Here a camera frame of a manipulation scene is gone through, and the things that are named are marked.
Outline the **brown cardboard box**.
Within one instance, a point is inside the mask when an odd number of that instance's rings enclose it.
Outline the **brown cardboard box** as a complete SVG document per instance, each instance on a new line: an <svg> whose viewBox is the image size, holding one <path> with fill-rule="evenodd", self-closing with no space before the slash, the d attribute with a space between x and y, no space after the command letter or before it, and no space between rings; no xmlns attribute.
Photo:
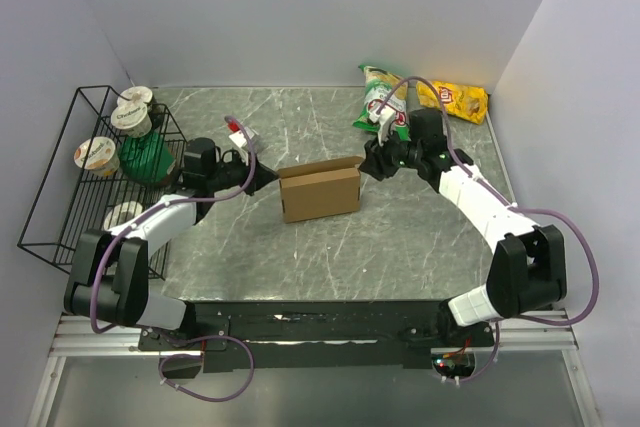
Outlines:
<svg viewBox="0 0 640 427"><path fill-rule="evenodd" d="M278 170L283 220L295 223L360 210L360 156Z"/></svg>

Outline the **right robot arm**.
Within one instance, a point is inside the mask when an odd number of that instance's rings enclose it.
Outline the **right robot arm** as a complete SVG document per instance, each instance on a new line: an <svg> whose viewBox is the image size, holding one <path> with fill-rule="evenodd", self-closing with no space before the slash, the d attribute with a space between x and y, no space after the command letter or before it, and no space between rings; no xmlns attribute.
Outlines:
<svg viewBox="0 0 640 427"><path fill-rule="evenodd" d="M493 257L486 282L446 301L437 333L456 346L472 325L512 318L563 299L567 293L564 237L516 212L463 150L452 146L435 111L399 113L384 107L374 116L376 138L365 145L360 171L382 181L413 169L461 211Z"/></svg>

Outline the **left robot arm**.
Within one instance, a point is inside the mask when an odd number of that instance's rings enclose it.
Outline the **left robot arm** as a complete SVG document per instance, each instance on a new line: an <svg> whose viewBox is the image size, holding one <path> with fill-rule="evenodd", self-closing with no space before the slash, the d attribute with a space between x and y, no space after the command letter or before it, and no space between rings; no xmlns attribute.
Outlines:
<svg viewBox="0 0 640 427"><path fill-rule="evenodd" d="M64 310L84 316L102 333L100 321L114 326L162 329L174 348L191 346L198 336L188 303L149 289L152 257L182 232L195 226L213 204L239 194L252 195L279 178L251 151L226 151L209 138L187 143L179 182L173 193L117 227L91 229L79 237L65 294Z"/></svg>

